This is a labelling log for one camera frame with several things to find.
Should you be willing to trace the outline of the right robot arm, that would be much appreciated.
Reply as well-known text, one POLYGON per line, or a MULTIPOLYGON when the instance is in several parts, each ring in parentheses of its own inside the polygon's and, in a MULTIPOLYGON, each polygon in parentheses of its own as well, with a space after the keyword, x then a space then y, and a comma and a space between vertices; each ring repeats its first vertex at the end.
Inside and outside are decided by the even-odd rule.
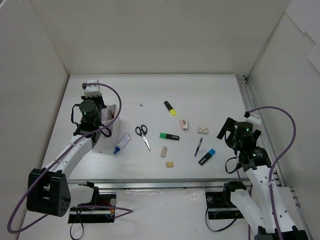
POLYGON ((237 166, 246 173, 258 201, 242 181, 225 183, 221 200, 238 208, 256 240, 306 240, 306 231, 298 229, 282 201, 267 151, 257 145, 260 135, 251 122, 226 119, 217 138, 234 151, 237 166))

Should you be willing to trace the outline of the green black highlighter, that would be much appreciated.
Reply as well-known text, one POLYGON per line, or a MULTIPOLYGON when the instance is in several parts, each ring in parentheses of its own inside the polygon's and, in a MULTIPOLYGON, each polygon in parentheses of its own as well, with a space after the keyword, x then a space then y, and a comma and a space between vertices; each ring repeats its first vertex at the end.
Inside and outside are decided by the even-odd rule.
POLYGON ((180 137, 178 135, 168 134, 168 133, 160 133, 159 137, 161 139, 174 140, 179 141, 180 137))

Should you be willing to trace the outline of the purple pen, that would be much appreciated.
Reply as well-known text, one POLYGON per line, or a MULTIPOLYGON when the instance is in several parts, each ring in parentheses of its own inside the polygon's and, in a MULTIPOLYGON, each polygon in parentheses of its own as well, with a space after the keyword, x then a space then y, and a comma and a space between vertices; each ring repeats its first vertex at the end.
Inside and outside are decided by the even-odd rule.
POLYGON ((201 137, 200 140, 199 140, 199 142, 198 142, 198 145, 197 145, 197 147, 196 147, 195 153, 194 153, 194 157, 195 157, 195 158, 197 157, 197 154, 198 154, 198 152, 199 152, 199 150, 200 150, 200 147, 201 147, 202 142, 203 142, 203 138, 201 137))

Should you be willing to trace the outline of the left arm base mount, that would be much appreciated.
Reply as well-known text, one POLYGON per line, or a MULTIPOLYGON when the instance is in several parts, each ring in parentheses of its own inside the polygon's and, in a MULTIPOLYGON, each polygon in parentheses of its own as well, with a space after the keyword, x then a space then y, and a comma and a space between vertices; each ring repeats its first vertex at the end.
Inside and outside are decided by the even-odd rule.
POLYGON ((81 206, 97 207, 72 207, 68 214, 68 224, 102 224, 113 223, 115 221, 116 210, 105 207, 115 207, 117 204, 117 194, 115 192, 99 190, 96 187, 93 199, 88 203, 80 203, 81 206))

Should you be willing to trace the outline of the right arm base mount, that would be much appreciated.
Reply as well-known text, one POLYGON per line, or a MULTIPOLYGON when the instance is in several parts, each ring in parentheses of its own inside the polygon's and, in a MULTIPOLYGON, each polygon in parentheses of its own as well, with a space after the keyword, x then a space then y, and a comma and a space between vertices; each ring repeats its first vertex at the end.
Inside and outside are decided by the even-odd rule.
POLYGON ((242 181, 230 181, 223 185, 221 191, 206 190, 206 210, 209 220, 243 219, 240 210, 231 202, 231 193, 246 190, 242 181))

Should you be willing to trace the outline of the blue black highlighter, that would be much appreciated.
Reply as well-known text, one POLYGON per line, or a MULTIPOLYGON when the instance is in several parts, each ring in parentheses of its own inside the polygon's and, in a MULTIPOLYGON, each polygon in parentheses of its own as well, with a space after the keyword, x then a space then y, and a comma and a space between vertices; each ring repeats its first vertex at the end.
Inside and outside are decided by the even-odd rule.
POLYGON ((212 156, 214 156, 216 151, 212 148, 210 149, 199 161, 198 163, 203 166, 208 160, 211 159, 212 156))

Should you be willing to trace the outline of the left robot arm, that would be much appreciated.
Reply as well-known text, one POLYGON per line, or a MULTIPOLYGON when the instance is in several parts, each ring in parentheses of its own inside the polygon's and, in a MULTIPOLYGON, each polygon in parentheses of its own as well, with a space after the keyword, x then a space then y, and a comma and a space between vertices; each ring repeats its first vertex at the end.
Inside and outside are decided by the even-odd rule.
POLYGON ((68 179, 83 157, 100 139, 106 126, 102 123, 106 109, 102 95, 82 96, 78 105, 82 118, 69 145, 42 169, 28 176, 26 208, 28 211, 62 217, 69 208, 85 206, 89 210, 100 204, 99 188, 92 182, 70 189, 68 179))

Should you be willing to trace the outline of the white staple box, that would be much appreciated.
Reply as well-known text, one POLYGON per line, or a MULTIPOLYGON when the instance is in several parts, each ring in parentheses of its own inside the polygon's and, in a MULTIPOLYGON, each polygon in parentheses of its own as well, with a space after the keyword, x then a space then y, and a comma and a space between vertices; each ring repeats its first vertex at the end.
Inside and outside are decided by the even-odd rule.
POLYGON ((207 127, 198 127, 197 129, 198 134, 208 135, 209 129, 207 127))

